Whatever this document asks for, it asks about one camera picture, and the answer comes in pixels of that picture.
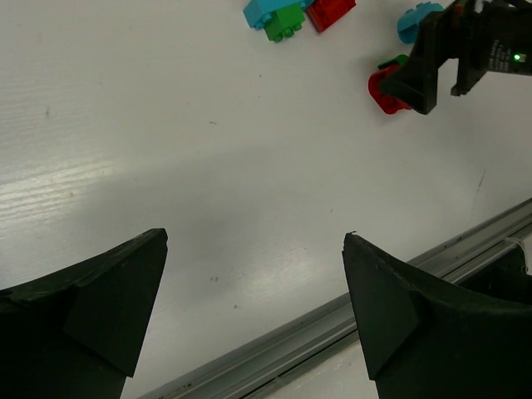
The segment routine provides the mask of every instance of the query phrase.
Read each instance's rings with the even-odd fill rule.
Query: light blue block
[[[437,2],[420,2],[416,8],[405,12],[397,22],[397,34],[405,44],[416,42],[419,33],[419,24],[434,11],[443,11],[445,8]]]
[[[244,9],[244,15],[249,27],[262,29],[272,19],[272,12],[297,3],[305,10],[313,2],[314,0],[251,0]]]

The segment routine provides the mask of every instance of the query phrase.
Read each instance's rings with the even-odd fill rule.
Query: cylindrical blue block
[[[416,42],[419,24],[428,14],[443,11],[445,8],[437,2],[420,2],[416,8],[406,11],[397,22],[397,34],[405,44]]]

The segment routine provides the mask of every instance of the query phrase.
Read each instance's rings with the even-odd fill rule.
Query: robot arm
[[[456,0],[420,24],[408,61],[379,85],[421,114],[436,106],[438,68],[458,59],[453,96],[465,95],[488,71],[532,75],[532,3]]]

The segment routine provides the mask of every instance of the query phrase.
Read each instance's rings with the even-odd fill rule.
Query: scratch mark
[[[486,171],[487,170],[484,169],[484,172],[482,173],[482,177],[480,177],[479,186],[476,188],[475,199],[473,199],[473,208],[471,209],[471,214],[469,216],[469,222],[467,222],[468,226],[470,226],[471,221],[473,220],[473,214],[475,213],[476,201],[479,199],[480,187],[482,187],[482,183],[484,182]]]

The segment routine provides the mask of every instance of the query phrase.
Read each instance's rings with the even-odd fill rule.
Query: white tabletop
[[[279,44],[245,3],[0,4],[0,288],[170,237],[126,399],[345,293],[346,232],[406,260],[532,196],[532,80],[450,97],[449,62],[429,116],[387,116],[367,79],[415,2]]]

